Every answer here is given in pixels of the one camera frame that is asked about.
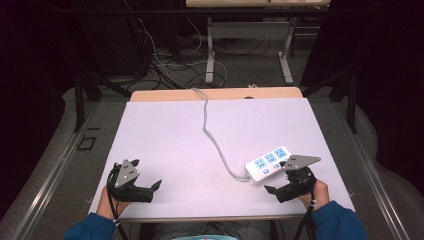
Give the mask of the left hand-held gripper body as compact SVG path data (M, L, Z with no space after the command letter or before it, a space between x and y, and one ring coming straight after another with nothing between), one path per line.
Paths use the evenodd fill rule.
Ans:
M107 190L117 201L150 203L153 193L150 188L137 187L135 181L140 173L129 160L115 163L107 177Z

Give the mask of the wooden table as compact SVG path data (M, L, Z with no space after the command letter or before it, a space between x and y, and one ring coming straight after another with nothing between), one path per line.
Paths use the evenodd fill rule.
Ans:
M177 102L208 102L238 100L242 102L254 102L262 99L302 99L302 93L297 87L265 87L265 88L224 88L219 89L186 89L186 90L146 90L134 92L130 103L177 103ZM226 215L206 214L202 209L193 209L190 216L179 216L169 210L164 210L166 216L159 216L158 212L146 204L136 203L124 211L122 218L131 223L158 223L158 222L201 222L201 221L237 221L237 220L267 220L273 216L248 215L230 208Z

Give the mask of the person's left hand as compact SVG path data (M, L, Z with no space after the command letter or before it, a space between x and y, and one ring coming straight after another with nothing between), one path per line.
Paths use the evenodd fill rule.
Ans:
M104 187L96 214L110 220L118 219L129 205L130 202L117 201L113 197L109 197L107 187Z

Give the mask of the white table mat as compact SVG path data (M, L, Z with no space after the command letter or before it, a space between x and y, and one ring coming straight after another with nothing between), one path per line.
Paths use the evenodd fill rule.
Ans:
M307 99L262 99L254 102L130 103L126 105L105 168L124 159L139 159L136 183L149 187L162 180L146 204L159 216L164 210L190 216L264 214L273 218L301 215L297 200L280 203L264 185L286 184L276 173L251 184L240 181L246 163L284 146L297 155L317 156L314 175L326 182L330 196L344 207L353 203Z

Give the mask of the black metal stand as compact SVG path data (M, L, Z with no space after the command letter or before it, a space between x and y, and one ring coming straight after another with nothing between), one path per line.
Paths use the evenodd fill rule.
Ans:
M75 132L78 132L85 122L84 98L87 97L90 101L98 102L103 97L98 85L104 85L124 97L129 98L131 96L131 93L128 90L125 90L106 77L97 74L92 70L77 73L74 77L76 109Z
M330 77L306 88L302 91L305 97L315 93L324 86L334 84L333 89L329 94L332 102L340 102L344 97L347 97L346 122L350 130L356 134L356 100L358 87L358 71L357 70L340 70Z

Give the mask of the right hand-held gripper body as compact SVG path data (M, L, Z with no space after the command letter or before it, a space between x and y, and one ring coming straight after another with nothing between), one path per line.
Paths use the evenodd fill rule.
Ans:
M282 168L286 172L289 183L277 189L277 199L280 203L310 193L314 189L317 179L309 165L320 160L320 157L315 156L292 155L289 157L285 167Z

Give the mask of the person's right hand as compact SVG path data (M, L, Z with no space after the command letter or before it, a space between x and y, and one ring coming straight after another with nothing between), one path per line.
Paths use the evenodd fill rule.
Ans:
M306 209L309 208L312 199L315 199L314 211L317 211L330 202L328 185L320 180L315 183L313 194L307 193L299 197Z

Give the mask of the person's lap grey trousers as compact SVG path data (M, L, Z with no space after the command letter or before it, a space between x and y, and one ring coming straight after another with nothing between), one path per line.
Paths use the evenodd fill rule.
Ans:
M157 224L152 240L270 240L269 221L176 222Z

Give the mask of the white metal desk frame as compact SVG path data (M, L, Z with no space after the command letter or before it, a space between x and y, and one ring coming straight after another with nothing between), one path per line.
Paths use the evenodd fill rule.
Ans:
M328 6L331 0L186 0L186 6L195 10L319 10ZM215 51L213 40L218 38L265 38L282 39L283 49L278 53L283 80L293 85L293 77L287 61L291 42L294 37L296 17L284 17L283 21L221 21L215 17L207 18L207 45L208 59L206 65L205 82L212 84L214 80Z

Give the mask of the white power strip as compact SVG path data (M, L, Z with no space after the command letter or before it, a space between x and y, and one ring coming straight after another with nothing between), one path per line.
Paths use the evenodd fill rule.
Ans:
M260 182L281 171L280 163L285 163L290 156L291 152L286 147L280 146L248 162L245 170L250 175L251 182Z

